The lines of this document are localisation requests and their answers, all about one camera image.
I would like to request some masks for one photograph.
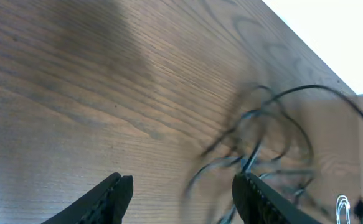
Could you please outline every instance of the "white cable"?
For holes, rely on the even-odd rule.
[[[350,203],[345,195],[339,195],[336,200],[336,223],[341,224],[341,210],[345,209],[346,223],[350,224]]]

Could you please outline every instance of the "brown wood tabletop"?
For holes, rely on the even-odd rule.
[[[113,172],[134,177],[124,223],[182,222],[196,158],[250,83],[353,95],[260,0],[0,0],[0,223],[41,223]],[[286,98],[312,114],[312,191],[333,213],[359,195],[357,118],[325,91]],[[197,185],[188,223],[219,176]]]

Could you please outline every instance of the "wooden table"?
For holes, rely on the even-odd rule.
[[[180,222],[197,155],[251,82],[353,94],[260,0],[0,0],[0,223],[40,223],[112,172],[134,176],[125,223]],[[320,117],[304,124],[314,191],[358,196],[356,117],[323,91],[295,98]]]

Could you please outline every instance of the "tangled cable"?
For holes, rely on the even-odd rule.
[[[218,137],[202,154],[201,154],[201,158],[207,156],[209,153],[211,153],[212,151],[214,151],[219,145],[221,145],[222,141],[227,138],[228,136],[230,136],[231,134],[235,133],[236,130],[238,128],[240,128],[241,123],[243,121],[250,121],[253,119],[257,119],[261,116],[269,116],[270,118],[276,119],[276,116],[273,115],[272,113],[270,113],[267,108],[272,104],[272,103],[276,103],[277,107],[279,108],[280,114],[282,115],[282,117],[284,117],[284,119],[286,119],[287,121],[289,121],[302,135],[305,143],[306,143],[306,147],[308,150],[308,158],[306,160],[306,165],[308,167],[311,166],[311,164],[313,163],[313,157],[314,157],[314,151],[313,151],[313,147],[311,144],[311,141],[309,139],[309,136],[307,135],[306,131],[300,126],[300,124],[298,122],[296,122],[285,110],[284,105],[282,104],[282,102],[279,100],[280,98],[284,97],[285,95],[288,95],[290,93],[294,93],[297,91],[301,91],[301,90],[305,90],[305,89],[310,89],[310,88],[319,88],[322,90],[326,90],[326,91],[330,91],[331,93],[334,93],[335,95],[337,95],[338,97],[340,97],[343,101],[345,101],[362,119],[363,119],[363,112],[358,108],[358,106],[353,103],[347,96],[343,95],[342,93],[338,92],[337,90],[334,90],[330,87],[327,86],[322,86],[322,85],[305,85],[305,86],[300,86],[300,87],[296,87],[296,88],[292,88],[290,90],[286,90],[284,92],[281,92],[279,94],[275,94],[270,88],[268,88],[267,86],[263,86],[263,85],[257,85],[254,90],[256,89],[261,89],[261,90],[266,90],[267,92],[269,92],[269,94],[271,95],[271,98],[269,100],[266,100],[262,103],[261,107],[254,109],[254,110],[250,110],[247,111],[246,113],[244,113],[243,115],[241,115],[240,119],[228,130],[226,130],[224,133],[222,133],[220,135],[220,137]],[[238,145],[240,144],[240,142],[242,141],[241,138],[238,138],[233,145],[230,147],[229,152],[221,158],[215,159],[214,161],[212,161],[211,163],[207,164],[206,166],[204,166],[203,168],[201,168],[198,173],[193,176],[193,178],[189,181],[186,190],[184,192],[184,196],[186,198],[188,198],[189,196],[189,192],[191,191],[192,186],[194,185],[194,183],[196,183],[196,181],[199,179],[199,177],[204,173],[207,172],[208,170],[212,170],[213,168],[216,167],[230,167],[233,166],[235,164],[239,164],[242,163],[243,161],[246,161],[243,165],[241,165],[241,169],[240,172],[242,173],[246,173],[246,172],[251,172],[251,169],[254,167],[258,167],[258,166],[262,166],[265,164],[274,164],[275,162],[279,161],[282,157],[284,157],[288,151],[290,150],[290,135],[288,135],[288,132],[285,132],[285,138],[286,138],[286,146],[283,148],[282,152],[274,157],[273,159],[269,160],[269,161],[261,161],[258,159],[258,154],[260,152],[261,146],[262,146],[262,142],[263,142],[263,138],[266,134],[266,124],[263,124],[263,129],[261,130],[260,134],[259,134],[259,138],[257,139],[255,146],[253,148],[253,151],[250,155],[246,155],[243,152],[241,152],[241,150],[238,150]],[[238,156],[232,156],[233,153],[238,153]],[[292,193],[292,195],[294,196],[293,199],[293,203],[295,205],[299,204],[299,199],[301,197],[306,197],[312,206],[316,207],[325,217],[328,217],[330,220],[332,220],[332,222],[335,221],[334,217],[332,217],[331,213],[329,213],[324,207],[322,207],[317,201],[315,201],[315,199],[310,196],[309,193],[307,193],[306,188],[308,187],[308,185],[314,180],[314,171],[311,169],[305,169],[305,170],[276,170],[274,172],[267,172],[264,174],[259,175],[259,178],[261,179],[268,179],[270,177],[276,176],[276,175],[291,175],[291,176],[302,176],[305,177],[305,181],[303,181],[302,183],[300,183],[297,187],[290,187],[289,191]],[[337,221],[340,223],[340,216],[338,216],[338,214],[340,214],[340,210],[342,207],[344,208],[348,208],[349,204],[347,201],[347,198],[344,199],[341,196],[339,196],[339,198],[341,198],[341,207],[339,208],[339,204],[337,206],[337,210],[336,210],[336,217],[337,217]],[[217,222],[217,223],[221,223],[221,224],[228,224],[231,223],[233,216],[235,215],[236,212],[236,208],[235,206],[232,206],[232,208],[225,214],[223,215],[223,217]],[[348,223],[350,221],[349,216],[348,216],[348,209],[347,209],[347,219]]]

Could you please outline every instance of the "wood grain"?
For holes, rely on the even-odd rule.
[[[180,222],[196,156],[251,82],[353,94],[259,0],[0,0],[0,223],[40,223],[112,172],[134,176],[125,223]],[[333,159],[345,173],[320,171],[327,185],[346,180],[354,194],[357,157]],[[189,218],[200,223],[212,199],[195,194]]]

